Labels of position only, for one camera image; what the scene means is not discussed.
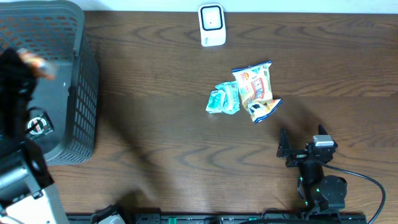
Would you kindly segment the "orange tissue pack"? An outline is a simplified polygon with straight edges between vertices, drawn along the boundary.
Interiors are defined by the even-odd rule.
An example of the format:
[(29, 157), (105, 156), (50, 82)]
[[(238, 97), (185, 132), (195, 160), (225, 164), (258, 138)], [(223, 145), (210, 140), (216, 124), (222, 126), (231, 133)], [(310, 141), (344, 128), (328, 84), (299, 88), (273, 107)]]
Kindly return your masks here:
[(33, 70), (34, 77), (54, 80), (58, 66), (25, 48), (17, 50), (21, 60)]

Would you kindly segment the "roll of tape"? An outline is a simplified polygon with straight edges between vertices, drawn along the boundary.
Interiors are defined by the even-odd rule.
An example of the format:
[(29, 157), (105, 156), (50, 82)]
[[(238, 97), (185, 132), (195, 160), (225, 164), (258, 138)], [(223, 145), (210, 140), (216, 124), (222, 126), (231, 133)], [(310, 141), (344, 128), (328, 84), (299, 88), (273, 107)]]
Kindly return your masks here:
[(46, 112), (32, 118), (27, 123), (27, 137), (38, 139), (54, 131), (54, 126)]

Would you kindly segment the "green wet wipes pack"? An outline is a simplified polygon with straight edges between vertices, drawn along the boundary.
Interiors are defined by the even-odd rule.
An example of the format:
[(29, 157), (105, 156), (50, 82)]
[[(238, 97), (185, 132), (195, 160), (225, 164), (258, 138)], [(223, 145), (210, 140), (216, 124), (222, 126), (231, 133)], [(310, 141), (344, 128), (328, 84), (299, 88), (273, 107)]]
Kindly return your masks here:
[(226, 95), (223, 103), (222, 112), (235, 114), (240, 110), (239, 86), (237, 81), (224, 82), (215, 86), (217, 90), (223, 90)]

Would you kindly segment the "small green wipes pack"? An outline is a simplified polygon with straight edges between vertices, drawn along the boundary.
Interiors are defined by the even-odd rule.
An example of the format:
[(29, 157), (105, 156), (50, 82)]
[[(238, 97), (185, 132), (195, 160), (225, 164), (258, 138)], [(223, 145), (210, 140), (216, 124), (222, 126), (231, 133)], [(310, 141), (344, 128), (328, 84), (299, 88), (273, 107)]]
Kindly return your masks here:
[(213, 90), (210, 93), (208, 104), (206, 106), (206, 111), (209, 114), (221, 113), (223, 110), (223, 104), (225, 100), (226, 93), (223, 90)]

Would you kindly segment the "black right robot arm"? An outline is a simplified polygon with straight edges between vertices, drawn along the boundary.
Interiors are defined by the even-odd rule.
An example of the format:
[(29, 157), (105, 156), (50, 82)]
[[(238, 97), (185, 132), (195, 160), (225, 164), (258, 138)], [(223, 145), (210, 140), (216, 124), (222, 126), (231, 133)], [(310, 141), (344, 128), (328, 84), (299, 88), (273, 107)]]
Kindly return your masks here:
[(345, 208), (347, 183), (342, 177), (325, 175), (323, 166), (333, 159), (338, 145), (319, 125), (314, 135), (303, 149), (293, 149), (286, 130), (280, 131), (277, 157), (285, 159), (286, 167), (297, 167), (299, 171), (297, 191), (305, 200), (307, 208), (303, 216), (337, 213)]

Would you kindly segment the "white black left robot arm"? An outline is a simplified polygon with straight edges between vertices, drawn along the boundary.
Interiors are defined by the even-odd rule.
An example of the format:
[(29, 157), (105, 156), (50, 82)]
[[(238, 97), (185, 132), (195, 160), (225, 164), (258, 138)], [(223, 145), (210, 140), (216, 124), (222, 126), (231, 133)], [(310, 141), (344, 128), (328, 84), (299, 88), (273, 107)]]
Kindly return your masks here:
[(44, 59), (24, 49), (1, 53), (1, 223), (128, 223), (117, 205), (67, 214), (36, 139), (53, 131), (45, 110), (29, 105), (40, 78), (53, 79)]

